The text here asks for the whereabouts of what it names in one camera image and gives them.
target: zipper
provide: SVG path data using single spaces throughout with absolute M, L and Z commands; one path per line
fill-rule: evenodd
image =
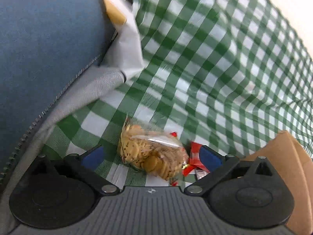
M 7 182 L 10 179 L 10 175 L 12 174 L 15 166 L 18 164 L 19 159 L 23 155 L 26 150 L 25 144 L 26 142 L 30 143 L 32 136 L 37 132 L 36 129 L 39 128 L 39 124 L 41 124 L 46 118 L 46 114 L 49 113 L 51 108 L 57 103 L 57 101 L 64 95 L 64 93 L 69 89 L 69 87 L 95 62 L 102 56 L 100 53 L 96 56 L 89 64 L 87 64 L 84 68 L 82 68 L 74 78 L 63 88 L 63 90 L 54 98 L 53 102 L 51 102 L 47 108 L 42 111 L 39 116 L 31 123 L 28 127 L 27 131 L 23 134 L 23 136 L 19 139 L 17 146 L 14 148 L 14 151 L 11 153 L 8 161 L 3 167 L 2 172 L 0 172 L 0 193 L 4 190 Z

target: gray ribbed plate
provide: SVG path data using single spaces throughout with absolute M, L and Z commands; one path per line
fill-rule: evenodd
M 183 194 L 179 187 L 130 187 L 117 196 L 103 197 L 84 220 L 57 230 L 19 225 L 12 235 L 292 235 L 284 226 L 245 230 L 217 218 L 200 197 Z

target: metal screw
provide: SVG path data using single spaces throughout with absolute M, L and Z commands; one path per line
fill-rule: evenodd
M 117 190 L 117 187 L 113 184 L 107 184 L 102 186 L 101 190 L 105 193 L 114 193 Z
M 191 185 L 191 186 L 187 187 L 187 190 L 190 193 L 201 193 L 202 192 L 202 188 L 197 186 L 197 185 Z

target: clear plastic bag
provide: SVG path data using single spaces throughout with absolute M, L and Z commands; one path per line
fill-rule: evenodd
M 176 137 L 134 118 L 126 118 L 117 151 L 124 163 L 165 180 L 179 174 L 188 160 Z

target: checkered tablecloth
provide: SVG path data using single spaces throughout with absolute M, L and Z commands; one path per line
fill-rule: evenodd
M 249 155 L 280 130 L 313 155 L 312 59 L 269 0 L 134 0 L 133 11 L 148 67 L 63 119 L 43 151 L 64 157 L 102 144 L 100 175 L 150 185 L 116 155 L 128 114 L 223 155 Z

